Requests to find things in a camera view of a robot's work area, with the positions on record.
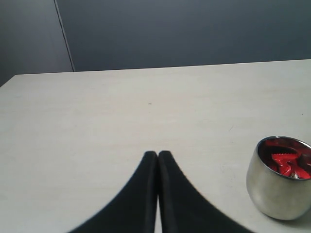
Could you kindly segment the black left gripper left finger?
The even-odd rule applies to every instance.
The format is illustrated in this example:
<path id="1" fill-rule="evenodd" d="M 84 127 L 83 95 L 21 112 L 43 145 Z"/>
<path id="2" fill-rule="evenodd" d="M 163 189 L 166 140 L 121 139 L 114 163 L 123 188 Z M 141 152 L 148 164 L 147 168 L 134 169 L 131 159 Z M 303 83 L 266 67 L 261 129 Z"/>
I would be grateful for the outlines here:
<path id="1" fill-rule="evenodd" d="M 144 153 L 122 190 L 72 233 L 153 233 L 157 209 L 157 165 L 154 151 Z"/>

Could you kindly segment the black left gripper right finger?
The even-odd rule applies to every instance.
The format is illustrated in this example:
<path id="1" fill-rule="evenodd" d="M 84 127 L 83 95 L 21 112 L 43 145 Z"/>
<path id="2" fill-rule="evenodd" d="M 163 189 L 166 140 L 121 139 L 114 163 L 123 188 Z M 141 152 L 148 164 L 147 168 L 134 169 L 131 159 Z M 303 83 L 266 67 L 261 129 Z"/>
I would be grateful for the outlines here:
<path id="1" fill-rule="evenodd" d="M 249 233 L 207 201 L 186 178 L 170 151 L 158 155 L 159 205 L 164 233 Z"/>

